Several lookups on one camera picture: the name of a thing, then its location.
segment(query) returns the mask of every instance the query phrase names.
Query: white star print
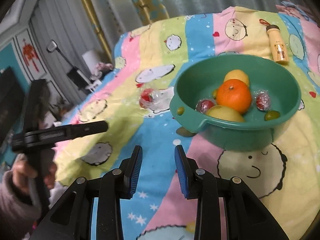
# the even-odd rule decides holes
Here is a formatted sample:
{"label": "white star print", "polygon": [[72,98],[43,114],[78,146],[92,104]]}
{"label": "white star print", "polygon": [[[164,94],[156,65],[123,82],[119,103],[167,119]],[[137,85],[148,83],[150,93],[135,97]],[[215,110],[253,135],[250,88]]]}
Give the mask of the white star print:
{"label": "white star print", "polygon": [[149,205],[150,209],[152,209],[153,211],[156,211],[158,209],[158,206],[156,206],[155,204],[153,205]]}
{"label": "white star print", "polygon": [[140,224],[141,226],[143,225],[143,224],[145,224],[146,223],[146,218],[142,218],[142,216],[140,215],[138,218],[137,218],[137,221],[136,221],[136,224]]}
{"label": "white star print", "polygon": [[143,199],[145,199],[146,197],[148,197],[148,195],[146,193],[142,192],[138,192],[139,197],[142,197]]}
{"label": "white star print", "polygon": [[136,215],[134,215],[132,212],[130,214],[128,214],[128,218],[132,220],[136,219]]}

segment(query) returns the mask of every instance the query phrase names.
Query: colorful striped blanket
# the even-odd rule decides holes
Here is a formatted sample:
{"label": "colorful striped blanket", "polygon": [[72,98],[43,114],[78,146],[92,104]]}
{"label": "colorful striped blanket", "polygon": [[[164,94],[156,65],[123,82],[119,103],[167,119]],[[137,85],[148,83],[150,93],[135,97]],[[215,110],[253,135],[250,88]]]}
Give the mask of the colorful striped blanket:
{"label": "colorful striped blanket", "polygon": [[[180,125],[169,111],[177,77],[194,63],[222,53],[271,59],[261,18],[280,27],[290,58],[287,69],[302,91],[300,109],[286,132],[272,145],[251,153],[226,152],[199,135],[178,135]],[[137,193],[132,200],[121,201],[124,239],[191,240],[196,201],[184,199],[173,156],[175,145],[182,144],[188,157],[215,176],[241,176],[289,238],[300,239],[320,208],[320,31],[314,23],[230,7],[219,14],[176,17],[125,33],[116,45],[115,59],[116,69],[68,120],[106,120],[109,130],[57,144],[58,180],[70,185],[79,176],[100,177],[141,145]],[[148,82],[161,89],[164,101],[142,109],[139,87]]]}

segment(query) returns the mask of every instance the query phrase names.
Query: bowl handle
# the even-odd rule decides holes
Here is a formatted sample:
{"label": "bowl handle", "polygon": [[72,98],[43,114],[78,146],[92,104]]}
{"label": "bowl handle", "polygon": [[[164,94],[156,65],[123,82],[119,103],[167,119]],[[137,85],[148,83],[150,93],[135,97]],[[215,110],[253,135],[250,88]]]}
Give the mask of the bowl handle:
{"label": "bowl handle", "polygon": [[208,121],[206,115],[187,106],[177,95],[171,99],[170,111],[175,120],[191,133],[199,132]]}

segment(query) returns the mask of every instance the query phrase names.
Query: green lime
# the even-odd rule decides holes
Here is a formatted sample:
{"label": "green lime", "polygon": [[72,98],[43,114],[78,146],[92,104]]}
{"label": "green lime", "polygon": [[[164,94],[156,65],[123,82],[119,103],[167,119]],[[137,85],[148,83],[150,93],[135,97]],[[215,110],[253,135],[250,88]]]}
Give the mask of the green lime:
{"label": "green lime", "polygon": [[177,115],[183,115],[183,113],[184,113],[184,107],[181,106],[177,109]]}
{"label": "green lime", "polygon": [[217,98],[217,92],[218,92],[218,89],[215,89],[212,91],[212,97],[213,99],[216,99]]}
{"label": "green lime", "polygon": [[278,111],[268,111],[266,112],[266,114],[264,115],[264,120],[265,121],[269,121],[269,120],[273,120],[273,119],[277,119],[280,117],[280,113]]}

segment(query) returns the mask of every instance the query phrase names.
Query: black clamp tool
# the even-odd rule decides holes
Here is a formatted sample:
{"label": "black clamp tool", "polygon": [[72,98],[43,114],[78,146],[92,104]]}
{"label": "black clamp tool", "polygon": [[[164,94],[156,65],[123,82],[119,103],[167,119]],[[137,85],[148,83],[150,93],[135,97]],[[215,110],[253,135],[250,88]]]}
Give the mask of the black clamp tool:
{"label": "black clamp tool", "polygon": [[220,240],[219,197],[224,198],[227,240],[289,240],[268,209],[238,177],[216,178],[199,169],[176,146],[175,163],[181,191],[186,199],[198,199],[194,240]]}
{"label": "black clamp tool", "polygon": [[136,192],[142,148],[136,146],[131,158],[102,178],[77,178],[50,209],[30,240],[88,240],[94,198],[98,197],[96,240],[123,240],[120,199]]}
{"label": "black clamp tool", "polygon": [[25,96],[22,113],[22,132],[12,138],[12,150],[26,155],[29,164],[38,171],[35,179],[29,180],[30,197],[34,206],[41,207],[40,221],[49,211],[50,192],[43,182],[49,173],[56,142],[71,140],[108,130],[105,121],[86,124],[64,125],[39,130],[39,121],[43,121],[48,112],[50,91],[45,79],[32,81]]}

